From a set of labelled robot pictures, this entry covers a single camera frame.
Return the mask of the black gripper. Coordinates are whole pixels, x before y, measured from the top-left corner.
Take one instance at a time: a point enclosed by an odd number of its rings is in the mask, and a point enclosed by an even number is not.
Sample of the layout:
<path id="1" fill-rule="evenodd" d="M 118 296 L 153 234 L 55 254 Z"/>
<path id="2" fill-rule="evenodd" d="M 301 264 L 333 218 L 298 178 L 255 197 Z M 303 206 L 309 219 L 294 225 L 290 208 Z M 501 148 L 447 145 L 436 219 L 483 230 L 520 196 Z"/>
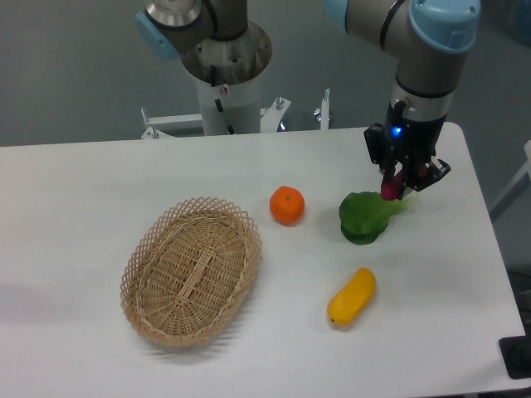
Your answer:
<path id="1" fill-rule="evenodd" d="M 446 116 L 417 121 L 406 117 L 407 110 L 404 100 L 389 105 L 384 126 L 373 124 L 363 133 L 370 160 L 384 178 L 394 178 L 397 161 L 402 163 L 404 197 L 439 182 L 451 170 L 448 163 L 434 157 Z"/>

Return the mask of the grey robot arm, blue caps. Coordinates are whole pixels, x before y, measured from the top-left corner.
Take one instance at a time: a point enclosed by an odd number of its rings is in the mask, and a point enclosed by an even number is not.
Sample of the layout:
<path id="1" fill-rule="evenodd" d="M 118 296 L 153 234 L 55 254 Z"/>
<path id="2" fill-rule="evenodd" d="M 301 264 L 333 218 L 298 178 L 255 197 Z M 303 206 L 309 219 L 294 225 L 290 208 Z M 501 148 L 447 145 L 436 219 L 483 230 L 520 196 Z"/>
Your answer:
<path id="1" fill-rule="evenodd" d="M 382 174 L 385 200 L 402 199 L 449 171 L 436 156 L 480 19 L 477 1 L 327 1 L 326 16 L 397 58 L 383 124 L 364 133 Z M 260 106 L 252 86 L 270 63 L 267 34 L 244 1 L 149 1 L 135 24 L 152 50 L 179 59 L 198 84 L 207 135 L 256 133 Z"/>

